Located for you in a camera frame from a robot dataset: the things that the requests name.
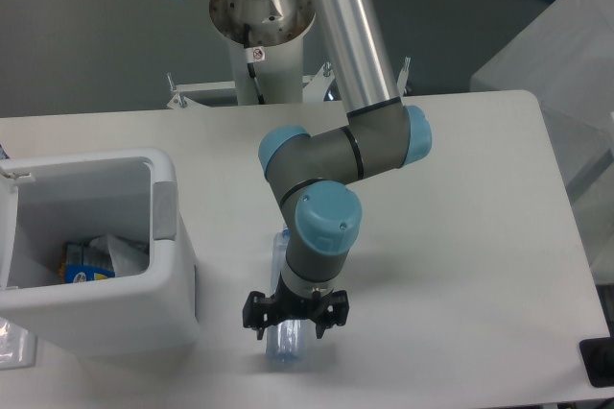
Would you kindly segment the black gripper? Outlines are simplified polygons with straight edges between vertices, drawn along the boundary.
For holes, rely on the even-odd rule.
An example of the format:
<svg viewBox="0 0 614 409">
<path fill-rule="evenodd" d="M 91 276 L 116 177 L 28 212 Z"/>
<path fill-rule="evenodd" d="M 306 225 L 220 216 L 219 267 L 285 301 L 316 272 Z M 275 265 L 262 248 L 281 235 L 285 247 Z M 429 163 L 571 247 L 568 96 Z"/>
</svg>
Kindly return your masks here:
<svg viewBox="0 0 614 409">
<path fill-rule="evenodd" d="M 316 325 L 316 337 L 321 339 L 326 330 L 345 326 L 349 314 L 349 299 L 345 290 L 326 296 L 313 293 L 309 298 L 292 292 L 286 285 L 278 285 L 274 295 L 267 297 L 251 291 L 242 309 L 243 328 L 253 330 L 262 340 L 265 330 L 288 319 L 311 320 Z"/>
</svg>

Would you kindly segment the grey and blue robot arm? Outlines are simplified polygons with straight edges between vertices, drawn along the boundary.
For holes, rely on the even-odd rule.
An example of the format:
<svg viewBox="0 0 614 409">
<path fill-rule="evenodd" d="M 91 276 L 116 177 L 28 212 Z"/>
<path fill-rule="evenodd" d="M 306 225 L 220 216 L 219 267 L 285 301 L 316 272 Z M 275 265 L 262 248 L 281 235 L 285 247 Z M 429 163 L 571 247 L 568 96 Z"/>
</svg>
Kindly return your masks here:
<svg viewBox="0 0 614 409">
<path fill-rule="evenodd" d="M 334 284 L 362 218 L 349 184 L 404 167 L 429 154 L 430 125 L 402 103 L 371 0 L 211 0 L 217 30 L 239 47 L 237 80 L 266 104 L 280 77 L 267 78 L 272 49 L 296 41 L 319 21 L 347 124 L 317 135 L 287 126 L 268 133 L 258 157 L 290 242 L 274 291 L 249 293 L 243 325 L 263 334 L 287 320 L 309 320 L 317 335 L 349 313 Z"/>
</svg>

